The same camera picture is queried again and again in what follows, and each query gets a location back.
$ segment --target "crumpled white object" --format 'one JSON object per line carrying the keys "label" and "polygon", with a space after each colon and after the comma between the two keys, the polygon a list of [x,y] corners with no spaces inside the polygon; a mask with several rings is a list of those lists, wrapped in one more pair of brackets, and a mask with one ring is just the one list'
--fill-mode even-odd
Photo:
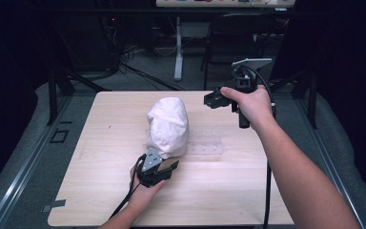
{"label": "crumpled white object", "polygon": [[189,120],[178,97],[161,98],[147,114],[150,131],[147,150],[153,148],[162,159],[186,153],[190,137]]}

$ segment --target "white desk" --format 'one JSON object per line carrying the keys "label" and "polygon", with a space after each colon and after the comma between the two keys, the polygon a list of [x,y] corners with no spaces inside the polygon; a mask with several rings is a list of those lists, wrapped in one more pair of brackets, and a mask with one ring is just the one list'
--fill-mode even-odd
{"label": "white desk", "polygon": [[[276,8],[287,9],[294,6],[295,0],[250,0],[249,2],[239,2],[238,0],[212,0],[212,1],[194,1],[194,0],[156,0],[156,5],[162,8]],[[182,24],[180,18],[176,20],[176,64],[174,67],[174,80],[182,79],[183,67],[183,51],[182,51],[182,36],[199,37],[207,35],[208,25],[198,26],[194,23],[194,31],[196,34],[190,33],[191,29],[186,29],[182,32]]]}
{"label": "white desk", "polygon": [[[153,103],[178,96],[192,131],[216,132],[224,150],[217,155],[185,154],[172,178],[135,226],[262,224],[266,157],[252,129],[239,129],[231,107],[203,105],[207,92],[108,92],[93,102],[56,200],[51,226],[97,226],[127,194],[129,171],[144,153],[146,118]],[[272,182],[270,224],[293,224]]]}

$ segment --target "black chair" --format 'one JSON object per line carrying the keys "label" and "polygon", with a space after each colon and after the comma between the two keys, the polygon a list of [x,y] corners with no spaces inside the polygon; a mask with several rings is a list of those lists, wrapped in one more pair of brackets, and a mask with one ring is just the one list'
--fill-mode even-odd
{"label": "black chair", "polygon": [[201,63],[204,91],[207,90],[209,64],[231,65],[245,58],[263,57],[266,41],[274,28],[275,19],[269,15],[228,13],[215,18],[209,27]]}

